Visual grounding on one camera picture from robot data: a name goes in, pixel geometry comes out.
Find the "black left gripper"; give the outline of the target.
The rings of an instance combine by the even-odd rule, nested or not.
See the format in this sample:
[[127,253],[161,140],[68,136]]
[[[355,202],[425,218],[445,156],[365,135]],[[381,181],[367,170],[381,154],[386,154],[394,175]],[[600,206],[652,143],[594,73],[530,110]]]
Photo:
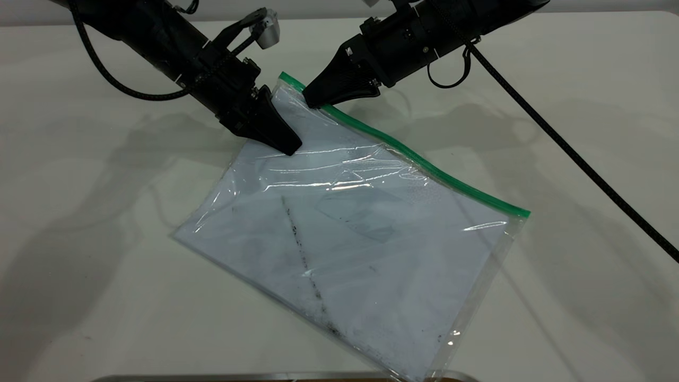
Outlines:
[[233,135],[259,141],[285,155],[302,145],[296,132],[281,117],[267,86],[253,90],[261,68],[251,60],[229,58],[210,77],[211,70],[230,51],[208,42],[177,77],[177,84],[189,87],[200,80],[191,96],[210,110]]

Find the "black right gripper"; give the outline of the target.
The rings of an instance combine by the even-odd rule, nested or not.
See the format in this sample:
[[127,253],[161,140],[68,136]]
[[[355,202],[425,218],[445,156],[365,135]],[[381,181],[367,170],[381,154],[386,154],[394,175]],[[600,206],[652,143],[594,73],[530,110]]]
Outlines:
[[381,20],[368,19],[304,89],[312,109],[380,96],[452,50],[452,31],[431,4],[397,4]]

